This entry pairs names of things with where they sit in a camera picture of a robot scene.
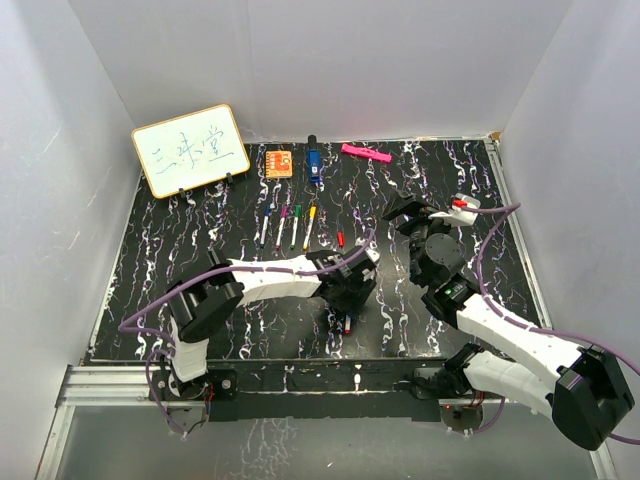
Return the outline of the yellow marker pen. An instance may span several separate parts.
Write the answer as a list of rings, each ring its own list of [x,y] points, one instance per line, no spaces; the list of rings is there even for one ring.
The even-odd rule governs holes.
[[[311,234],[312,234],[316,214],[317,214],[317,207],[313,205],[309,210],[309,219],[307,222],[305,237],[304,237],[303,246],[302,246],[303,251],[307,251],[309,249]]]

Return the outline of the green marker pen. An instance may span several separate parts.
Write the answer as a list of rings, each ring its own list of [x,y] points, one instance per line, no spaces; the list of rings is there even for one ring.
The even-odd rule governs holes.
[[[300,222],[300,217],[301,217],[301,211],[302,211],[302,206],[299,205],[299,204],[295,205],[295,207],[294,207],[294,216],[293,216],[293,221],[292,221],[291,239],[290,239],[290,244],[289,244],[290,250],[294,250],[295,246],[296,246],[297,233],[298,233],[298,227],[299,227],[299,222]]]

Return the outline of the purple marker pen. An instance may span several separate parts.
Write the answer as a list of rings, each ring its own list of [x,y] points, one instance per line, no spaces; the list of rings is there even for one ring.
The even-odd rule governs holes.
[[[276,242],[275,242],[276,250],[279,250],[282,246],[284,225],[287,219],[288,211],[289,211],[289,206],[285,204],[281,209],[281,213],[279,217],[278,230],[277,230],[277,236],[276,236]]]

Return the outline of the blue marker pen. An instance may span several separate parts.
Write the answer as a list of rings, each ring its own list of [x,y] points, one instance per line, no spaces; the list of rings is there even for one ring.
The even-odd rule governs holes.
[[[262,220],[262,224],[261,224],[261,229],[260,229],[260,236],[259,236],[259,247],[261,249],[263,249],[265,247],[265,244],[266,244],[266,235],[267,235],[267,232],[268,232],[269,222],[270,222],[270,218],[271,218],[271,214],[272,214],[273,209],[274,209],[274,204],[273,203],[269,203],[269,204],[266,205],[264,216],[263,216],[263,220]]]

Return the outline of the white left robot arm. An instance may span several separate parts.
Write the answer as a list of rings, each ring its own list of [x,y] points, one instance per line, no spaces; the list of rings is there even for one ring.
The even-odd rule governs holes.
[[[332,309],[351,313],[377,285],[379,252],[356,246],[341,253],[308,252],[285,260],[246,262],[215,249],[201,275],[181,275],[168,290],[173,353],[165,387],[186,399],[206,387],[209,339],[239,308],[280,298],[320,298]]]

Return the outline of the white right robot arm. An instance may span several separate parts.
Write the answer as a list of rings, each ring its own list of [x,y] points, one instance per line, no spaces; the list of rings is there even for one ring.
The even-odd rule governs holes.
[[[418,392],[439,399],[497,394],[546,416],[574,444],[595,451],[635,406],[618,359],[592,341],[574,343],[497,306],[483,285],[463,275],[465,260],[450,231],[473,225],[482,211],[467,195],[456,195],[442,212],[400,190],[385,207],[384,220],[407,218],[396,229],[409,239],[409,279],[423,288],[427,311],[476,339],[437,372],[414,372],[412,381]]]

